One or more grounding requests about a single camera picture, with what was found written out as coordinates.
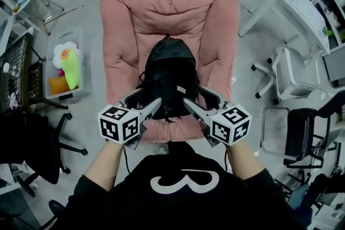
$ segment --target pink armchair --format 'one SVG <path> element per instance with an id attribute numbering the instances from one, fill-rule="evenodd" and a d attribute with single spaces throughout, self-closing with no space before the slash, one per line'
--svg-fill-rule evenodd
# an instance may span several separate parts
<path id="1" fill-rule="evenodd" d="M 151 49 L 166 33 L 190 47 L 200 84 L 230 99 L 237 0 L 101 0 L 100 10 L 108 103 L 136 88 Z M 149 120 L 143 139 L 164 143 L 203 137 L 191 115 L 172 120 Z"/>

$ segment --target white number 3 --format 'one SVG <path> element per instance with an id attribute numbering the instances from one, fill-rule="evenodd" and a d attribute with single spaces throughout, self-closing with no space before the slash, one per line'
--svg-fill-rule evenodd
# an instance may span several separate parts
<path id="1" fill-rule="evenodd" d="M 211 175 L 212 179 L 209 183 L 205 185 L 199 185 L 195 183 L 193 180 L 189 178 L 188 175 L 185 175 L 179 182 L 171 186 L 162 186 L 158 183 L 158 181 L 162 178 L 160 176 L 154 177 L 151 179 L 150 184 L 152 189 L 160 194 L 171 194 L 179 191 L 186 185 L 191 188 L 192 191 L 196 193 L 207 193 L 213 190 L 219 183 L 219 175 L 213 171 L 202 171 L 202 170 L 182 170 L 182 171 L 189 171 L 189 172 L 207 172 Z"/>

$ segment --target plastic storage bin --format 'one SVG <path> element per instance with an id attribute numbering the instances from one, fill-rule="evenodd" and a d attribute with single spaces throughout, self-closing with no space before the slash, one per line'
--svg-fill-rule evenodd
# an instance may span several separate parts
<path id="1" fill-rule="evenodd" d="M 58 69 L 53 65 L 54 48 L 58 44 L 64 44 L 67 41 L 73 41 L 77 44 L 80 54 L 80 66 L 79 66 L 79 84 L 78 88 L 63 92 L 60 94 L 52 95 L 48 79 L 56 78 L 58 76 Z M 59 98 L 60 100 L 74 97 L 76 95 L 83 95 L 91 92 L 91 57 L 90 50 L 86 49 L 86 45 L 82 41 L 82 28 L 76 27 L 70 31 L 61 33 L 48 42 L 46 63 L 45 63 L 45 96 L 47 99 Z"/>

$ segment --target black backpack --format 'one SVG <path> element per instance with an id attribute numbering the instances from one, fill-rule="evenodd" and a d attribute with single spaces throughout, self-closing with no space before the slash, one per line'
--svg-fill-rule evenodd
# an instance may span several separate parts
<path id="1" fill-rule="evenodd" d="M 140 103 L 146 105 L 156 98 L 162 98 L 161 107 L 153 119 L 166 119 L 189 115 L 183 105 L 183 98 L 192 100 L 198 95 L 199 80 L 195 58 L 181 39 L 169 34 L 153 47 L 146 65 L 145 80 L 137 88 L 144 88 Z"/>

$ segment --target backpack tag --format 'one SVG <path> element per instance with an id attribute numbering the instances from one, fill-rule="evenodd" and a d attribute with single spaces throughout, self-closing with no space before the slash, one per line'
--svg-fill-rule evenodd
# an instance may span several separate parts
<path id="1" fill-rule="evenodd" d="M 177 86 L 177 91 L 182 92 L 183 94 L 185 94 L 185 89 L 181 86 Z"/>

